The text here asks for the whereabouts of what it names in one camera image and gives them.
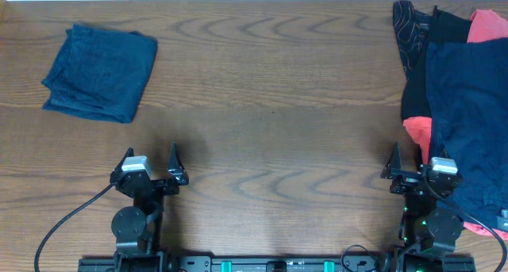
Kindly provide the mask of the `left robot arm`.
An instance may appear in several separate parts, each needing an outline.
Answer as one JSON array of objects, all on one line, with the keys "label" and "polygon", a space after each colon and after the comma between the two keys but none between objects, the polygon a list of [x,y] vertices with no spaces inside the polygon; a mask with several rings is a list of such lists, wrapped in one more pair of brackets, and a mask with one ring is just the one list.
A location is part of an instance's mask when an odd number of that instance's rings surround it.
[{"label": "left robot arm", "polygon": [[148,158],[135,155],[132,148],[112,171],[110,184],[133,199],[133,204],[120,209],[111,221],[116,238],[115,271],[179,270],[179,260],[160,247],[164,198],[178,194],[181,186],[189,184],[175,143],[171,145],[167,172],[168,177],[153,179]]}]

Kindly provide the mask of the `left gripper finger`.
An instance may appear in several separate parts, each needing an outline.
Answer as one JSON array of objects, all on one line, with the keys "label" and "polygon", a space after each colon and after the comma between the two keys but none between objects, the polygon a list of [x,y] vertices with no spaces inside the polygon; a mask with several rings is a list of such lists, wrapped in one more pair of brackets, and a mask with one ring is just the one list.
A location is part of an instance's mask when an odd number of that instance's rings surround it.
[{"label": "left gripper finger", "polygon": [[122,172],[123,171],[122,166],[123,166],[124,162],[126,161],[126,159],[128,157],[133,157],[133,156],[134,156],[134,150],[131,147],[129,147],[128,150],[126,151],[126,153],[123,155],[121,161],[114,168],[114,173]]},{"label": "left gripper finger", "polygon": [[171,144],[167,171],[179,186],[186,186],[189,184],[189,176],[179,158],[176,143]]}]

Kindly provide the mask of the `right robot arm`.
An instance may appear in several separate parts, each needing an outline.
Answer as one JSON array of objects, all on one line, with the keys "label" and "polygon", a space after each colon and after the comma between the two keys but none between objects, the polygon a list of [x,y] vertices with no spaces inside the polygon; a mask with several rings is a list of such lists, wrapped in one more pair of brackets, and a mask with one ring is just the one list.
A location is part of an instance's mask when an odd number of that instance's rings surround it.
[{"label": "right robot arm", "polygon": [[404,244],[387,252],[379,269],[443,271],[464,223],[457,213],[438,206],[461,183],[456,163],[436,157],[417,172],[403,170],[400,147],[395,144],[380,177],[391,181],[391,193],[404,197],[398,233]]}]

